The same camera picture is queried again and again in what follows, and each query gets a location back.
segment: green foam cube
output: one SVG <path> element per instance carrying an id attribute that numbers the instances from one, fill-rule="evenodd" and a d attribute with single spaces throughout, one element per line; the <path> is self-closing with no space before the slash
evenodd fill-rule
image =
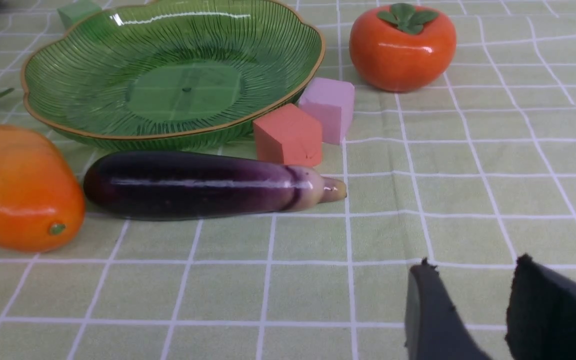
<path id="1" fill-rule="evenodd" d="M 57 9 L 63 27 L 68 30 L 80 20 L 101 11 L 101 6 L 91 0 L 79 0 Z"/>

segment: orange foam cube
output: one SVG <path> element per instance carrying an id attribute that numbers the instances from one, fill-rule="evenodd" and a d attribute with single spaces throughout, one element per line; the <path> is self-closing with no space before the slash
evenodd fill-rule
<path id="1" fill-rule="evenodd" d="M 256 159 L 287 166 L 322 163 L 323 128 L 294 104 L 287 104 L 253 121 Z"/>

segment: persimmon leaf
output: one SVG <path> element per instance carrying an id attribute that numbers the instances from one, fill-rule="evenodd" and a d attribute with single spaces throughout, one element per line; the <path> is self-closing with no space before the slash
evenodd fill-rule
<path id="1" fill-rule="evenodd" d="M 424 26 L 421 23 L 418 23 L 416 25 L 409 25 L 407 29 L 410 30 L 409 34 L 417 35 L 424 29 Z"/>
<path id="2" fill-rule="evenodd" d="M 395 18 L 395 15 L 389 13 L 388 11 L 379 11 L 377 13 L 377 18 L 380 18 L 381 20 L 387 21 L 394 25 L 398 25 L 400 23 L 397 21 L 397 18 Z"/>
<path id="3" fill-rule="evenodd" d="M 399 2 L 397 4 L 390 5 L 390 12 L 397 18 L 400 23 L 409 22 L 410 18 L 417 11 L 415 7 L 406 2 Z"/>
<path id="4" fill-rule="evenodd" d="M 412 14 L 409 19 L 410 25 L 423 25 L 432 20 L 435 20 L 439 16 L 439 13 L 431 10 L 420 10 Z"/>

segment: pink foam cube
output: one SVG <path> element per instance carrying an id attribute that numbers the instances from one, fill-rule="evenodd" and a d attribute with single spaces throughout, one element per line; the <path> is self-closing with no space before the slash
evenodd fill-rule
<path id="1" fill-rule="evenodd" d="M 323 142 L 339 145 L 353 121 L 355 86 L 350 82 L 315 77 L 297 103 L 323 127 Z"/>

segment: foam block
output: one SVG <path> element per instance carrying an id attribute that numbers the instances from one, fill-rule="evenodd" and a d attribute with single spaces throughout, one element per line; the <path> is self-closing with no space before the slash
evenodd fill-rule
<path id="1" fill-rule="evenodd" d="M 101 6 L 91 0 L 78 0 L 57 9 L 63 27 L 68 30 L 80 20 L 101 11 Z"/>
<path id="2" fill-rule="evenodd" d="M 339 145 L 353 121 L 355 86 L 346 81 L 315 77 L 297 104 L 304 112 L 320 121 L 323 142 Z"/>
<path id="3" fill-rule="evenodd" d="M 322 123 L 294 104 L 284 105 L 253 121 L 256 158 L 290 166 L 322 163 Z"/>

